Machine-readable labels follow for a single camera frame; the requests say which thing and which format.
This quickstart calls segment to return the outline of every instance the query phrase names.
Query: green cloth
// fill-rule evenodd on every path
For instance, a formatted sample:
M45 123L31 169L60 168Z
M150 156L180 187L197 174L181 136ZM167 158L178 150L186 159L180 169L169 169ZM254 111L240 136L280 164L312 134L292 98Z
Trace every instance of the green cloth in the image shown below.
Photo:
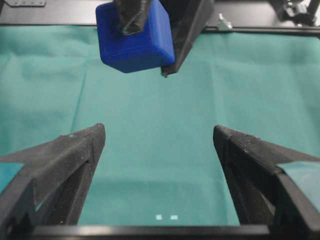
M0 162L0 195L23 167L23 163Z
M295 161L278 164L320 213L320 162Z
M319 64L317 38L203 34L178 74L124 74L94 27L1 27L0 154L100 122L80 224L237 225L213 127L320 155Z

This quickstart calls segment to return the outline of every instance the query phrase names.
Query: white marking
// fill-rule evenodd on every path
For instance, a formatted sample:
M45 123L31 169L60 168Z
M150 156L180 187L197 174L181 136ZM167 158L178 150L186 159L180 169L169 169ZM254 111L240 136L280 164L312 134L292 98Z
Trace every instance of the white marking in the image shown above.
M162 215L161 214L155 215L155 220L162 220Z
M171 215L170 216L170 220L178 220L178 219L179 219L178 215Z

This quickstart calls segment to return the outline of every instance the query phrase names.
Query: metal bracket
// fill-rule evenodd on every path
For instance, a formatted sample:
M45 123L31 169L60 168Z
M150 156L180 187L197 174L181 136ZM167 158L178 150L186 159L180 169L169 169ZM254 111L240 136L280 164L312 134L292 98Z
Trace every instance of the metal bracket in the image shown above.
M218 30L222 32L232 31L233 27L231 22L224 18L222 13L219 13Z
M309 6L302 2L294 3L286 0L283 8L288 17L296 23L313 26L317 20L316 12L319 5L320 0L311 0Z
M44 7L45 0L4 0L10 7Z

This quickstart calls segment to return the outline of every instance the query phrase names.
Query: blue cube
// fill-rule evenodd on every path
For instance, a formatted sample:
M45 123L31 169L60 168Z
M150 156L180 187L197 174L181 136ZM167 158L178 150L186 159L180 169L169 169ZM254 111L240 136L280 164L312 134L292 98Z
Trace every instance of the blue cube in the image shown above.
M113 2L98 6L95 14L104 64L123 73L132 73L175 62L169 16L159 0L152 1L144 30L133 35L120 32Z

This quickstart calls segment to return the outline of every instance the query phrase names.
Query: green tape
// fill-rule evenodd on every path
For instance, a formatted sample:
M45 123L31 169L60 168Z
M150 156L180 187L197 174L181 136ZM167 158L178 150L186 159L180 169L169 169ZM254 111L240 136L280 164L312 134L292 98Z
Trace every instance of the green tape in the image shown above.
M0 162L0 194L23 167L23 163Z
M295 161L278 164L320 213L320 162Z

